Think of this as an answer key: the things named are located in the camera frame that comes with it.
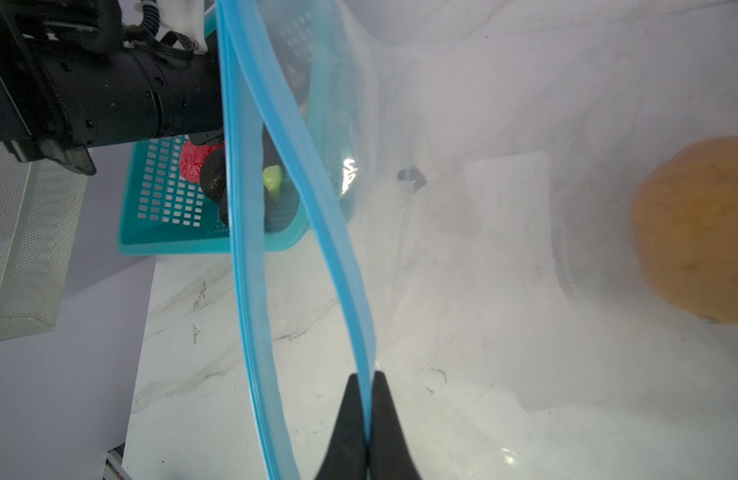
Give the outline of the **yellow orange toy fruit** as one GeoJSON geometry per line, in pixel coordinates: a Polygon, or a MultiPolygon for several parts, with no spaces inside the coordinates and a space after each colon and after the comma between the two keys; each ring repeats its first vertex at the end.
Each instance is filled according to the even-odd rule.
{"type": "Polygon", "coordinates": [[[657,295],[738,324],[738,136],[696,142],[655,169],[634,195],[631,226],[657,295]]]}

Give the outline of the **pink toy fruit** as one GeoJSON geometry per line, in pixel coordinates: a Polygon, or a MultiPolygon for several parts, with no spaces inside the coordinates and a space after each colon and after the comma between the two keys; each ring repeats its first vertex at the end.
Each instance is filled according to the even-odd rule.
{"type": "Polygon", "coordinates": [[[223,147],[223,144],[194,145],[190,140],[186,140],[180,151],[178,164],[180,176],[192,184],[199,184],[200,172],[206,158],[214,151],[223,147]]]}

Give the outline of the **black toy eggplant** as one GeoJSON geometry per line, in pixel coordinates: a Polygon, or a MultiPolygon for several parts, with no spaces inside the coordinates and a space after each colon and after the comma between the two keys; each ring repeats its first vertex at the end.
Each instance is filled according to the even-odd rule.
{"type": "MultiPolygon", "coordinates": [[[[263,199],[264,199],[264,232],[272,235],[285,230],[294,219],[299,207],[297,192],[287,185],[288,177],[280,155],[266,128],[261,134],[263,151],[263,199]]],[[[226,190],[214,214],[216,230],[227,230],[227,195],[226,190]]]]}

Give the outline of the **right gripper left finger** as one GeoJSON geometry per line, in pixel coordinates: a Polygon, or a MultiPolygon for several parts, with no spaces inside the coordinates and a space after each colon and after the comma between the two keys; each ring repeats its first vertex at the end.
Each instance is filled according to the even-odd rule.
{"type": "Polygon", "coordinates": [[[316,480],[365,480],[367,446],[356,374],[349,376],[316,480]]]}

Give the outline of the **white mesh shelf lower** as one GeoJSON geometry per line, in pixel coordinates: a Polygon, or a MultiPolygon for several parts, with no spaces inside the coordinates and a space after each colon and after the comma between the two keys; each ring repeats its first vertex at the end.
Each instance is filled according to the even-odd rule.
{"type": "Polygon", "coordinates": [[[0,143],[0,341],[54,329],[86,184],[0,143]]]}

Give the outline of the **teal plastic basket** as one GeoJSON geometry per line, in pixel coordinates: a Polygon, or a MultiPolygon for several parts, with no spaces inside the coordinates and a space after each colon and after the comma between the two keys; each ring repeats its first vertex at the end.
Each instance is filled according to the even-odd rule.
{"type": "MultiPolygon", "coordinates": [[[[352,215],[357,98],[339,10],[331,1],[262,1],[260,14],[323,162],[342,214],[352,215]]],[[[184,179],[180,135],[134,144],[119,227],[124,255],[213,254],[229,250],[218,206],[184,179]]]]}

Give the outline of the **black toy avocado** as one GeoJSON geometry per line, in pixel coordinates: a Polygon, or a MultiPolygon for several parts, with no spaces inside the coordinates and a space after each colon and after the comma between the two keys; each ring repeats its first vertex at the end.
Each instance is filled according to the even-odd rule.
{"type": "Polygon", "coordinates": [[[225,148],[218,146],[209,153],[199,173],[199,185],[203,194],[219,204],[226,190],[225,148]]]}

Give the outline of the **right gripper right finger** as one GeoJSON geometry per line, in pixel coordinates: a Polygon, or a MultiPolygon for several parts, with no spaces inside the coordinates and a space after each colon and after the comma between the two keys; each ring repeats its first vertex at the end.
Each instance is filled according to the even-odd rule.
{"type": "Polygon", "coordinates": [[[407,447],[387,378],[381,371],[375,372],[372,385],[367,462],[369,477],[374,480],[421,479],[407,447]]]}

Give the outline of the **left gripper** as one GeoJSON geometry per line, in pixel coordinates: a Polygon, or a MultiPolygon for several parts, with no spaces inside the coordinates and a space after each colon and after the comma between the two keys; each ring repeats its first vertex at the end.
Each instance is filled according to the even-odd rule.
{"type": "Polygon", "coordinates": [[[94,147],[222,137],[216,38],[206,54],[127,42],[116,1],[0,1],[0,143],[91,176],[94,147]]]}

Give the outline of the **clear zip bag blue zipper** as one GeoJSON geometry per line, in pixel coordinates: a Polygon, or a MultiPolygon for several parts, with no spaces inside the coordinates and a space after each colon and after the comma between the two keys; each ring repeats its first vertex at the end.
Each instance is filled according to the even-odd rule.
{"type": "Polygon", "coordinates": [[[357,98],[342,214],[262,1],[223,1],[252,416],[215,477],[309,479],[385,374],[425,479],[738,479],[738,324],[644,279],[641,183],[738,136],[738,1],[331,1],[357,98]],[[268,130],[299,207],[264,232],[268,130]]]}

